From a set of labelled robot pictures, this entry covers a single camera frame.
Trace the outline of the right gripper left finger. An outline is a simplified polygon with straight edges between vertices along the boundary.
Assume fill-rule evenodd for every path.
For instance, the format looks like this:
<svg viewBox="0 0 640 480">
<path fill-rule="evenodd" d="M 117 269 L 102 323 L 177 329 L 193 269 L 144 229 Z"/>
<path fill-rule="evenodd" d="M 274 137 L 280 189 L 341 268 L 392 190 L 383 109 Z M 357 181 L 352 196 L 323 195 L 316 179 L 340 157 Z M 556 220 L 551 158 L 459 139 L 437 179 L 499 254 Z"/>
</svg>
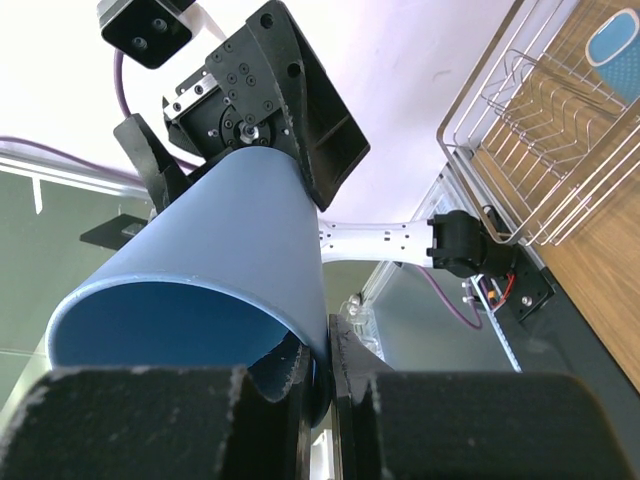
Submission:
<svg viewBox="0 0 640 480">
<path fill-rule="evenodd" d="M 312 360 L 286 339 L 254 365 L 61 368 L 1 440 L 5 479 L 305 479 Z"/>
</svg>

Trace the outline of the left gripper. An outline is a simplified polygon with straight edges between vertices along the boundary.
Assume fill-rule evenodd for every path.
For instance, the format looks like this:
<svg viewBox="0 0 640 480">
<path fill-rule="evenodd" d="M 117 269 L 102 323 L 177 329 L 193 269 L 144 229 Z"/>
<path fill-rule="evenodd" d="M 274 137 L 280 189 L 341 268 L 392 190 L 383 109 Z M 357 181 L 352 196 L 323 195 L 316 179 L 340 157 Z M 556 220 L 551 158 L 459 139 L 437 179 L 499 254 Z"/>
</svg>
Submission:
<svg viewBox="0 0 640 480">
<path fill-rule="evenodd" d="M 370 144 L 284 2 L 266 2 L 246 26 L 163 100 L 169 140 L 205 160 L 253 146 L 283 151 L 326 210 Z M 140 114 L 113 134 L 157 214 L 191 187 Z"/>
</svg>

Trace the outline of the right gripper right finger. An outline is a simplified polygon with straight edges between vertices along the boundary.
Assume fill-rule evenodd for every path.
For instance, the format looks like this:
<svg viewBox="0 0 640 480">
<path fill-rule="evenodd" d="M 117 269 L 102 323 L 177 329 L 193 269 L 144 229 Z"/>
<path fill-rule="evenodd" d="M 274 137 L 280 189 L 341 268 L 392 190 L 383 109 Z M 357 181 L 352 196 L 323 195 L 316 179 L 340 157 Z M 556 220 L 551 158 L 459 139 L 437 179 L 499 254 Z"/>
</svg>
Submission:
<svg viewBox="0 0 640 480">
<path fill-rule="evenodd" d="M 400 372 L 333 315 L 340 479 L 612 479 L 615 435 L 595 396 L 548 373 Z"/>
</svg>

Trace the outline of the blue plastic cup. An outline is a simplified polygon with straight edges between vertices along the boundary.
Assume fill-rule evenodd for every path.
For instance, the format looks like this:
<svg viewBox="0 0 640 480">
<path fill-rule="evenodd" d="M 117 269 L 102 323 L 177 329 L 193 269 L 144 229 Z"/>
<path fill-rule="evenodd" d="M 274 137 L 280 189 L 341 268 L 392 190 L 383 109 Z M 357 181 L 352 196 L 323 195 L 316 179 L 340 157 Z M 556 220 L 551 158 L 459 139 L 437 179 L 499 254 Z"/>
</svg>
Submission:
<svg viewBox="0 0 640 480">
<path fill-rule="evenodd" d="M 251 366 L 294 335 L 314 361 L 313 423 L 331 402 L 317 210 L 295 161 L 226 156 L 55 308 L 60 367 Z"/>
</svg>

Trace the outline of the teal ceramic mug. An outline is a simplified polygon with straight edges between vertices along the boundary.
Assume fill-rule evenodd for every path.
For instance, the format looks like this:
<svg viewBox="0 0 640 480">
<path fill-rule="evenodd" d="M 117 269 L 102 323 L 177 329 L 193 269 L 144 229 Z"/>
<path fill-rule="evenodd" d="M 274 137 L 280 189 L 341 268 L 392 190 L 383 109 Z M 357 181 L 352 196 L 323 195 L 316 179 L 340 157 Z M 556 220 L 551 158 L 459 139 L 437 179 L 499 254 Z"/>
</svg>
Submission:
<svg viewBox="0 0 640 480">
<path fill-rule="evenodd" d="M 624 8 L 587 40 L 585 56 L 604 84 L 626 104 L 639 99 L 639 10 Z"/>
</svg>

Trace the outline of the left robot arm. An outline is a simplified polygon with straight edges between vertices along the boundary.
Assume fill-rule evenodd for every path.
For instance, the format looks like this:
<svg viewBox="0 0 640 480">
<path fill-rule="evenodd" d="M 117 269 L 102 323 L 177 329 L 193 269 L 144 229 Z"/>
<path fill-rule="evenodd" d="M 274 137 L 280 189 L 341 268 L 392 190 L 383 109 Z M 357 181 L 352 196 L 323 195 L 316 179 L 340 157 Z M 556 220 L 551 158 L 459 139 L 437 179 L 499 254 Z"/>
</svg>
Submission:
<svg viewBox="0 0 640 480">
<path fill-rule="evenodd" d="M 164 123 L 173 144 L 201 157 L 192 173 L 140 115 L 114 131 L 158 214 L 136 244 L 182 247 L 215 270 L 274 264 L 309 276 L 364 260 L 512 275 L 514 248 L 462 210 L 394 224 L 319 218 L 370 146 L 284 3 L 260 7 L 176 93 Z"/>
</svg>

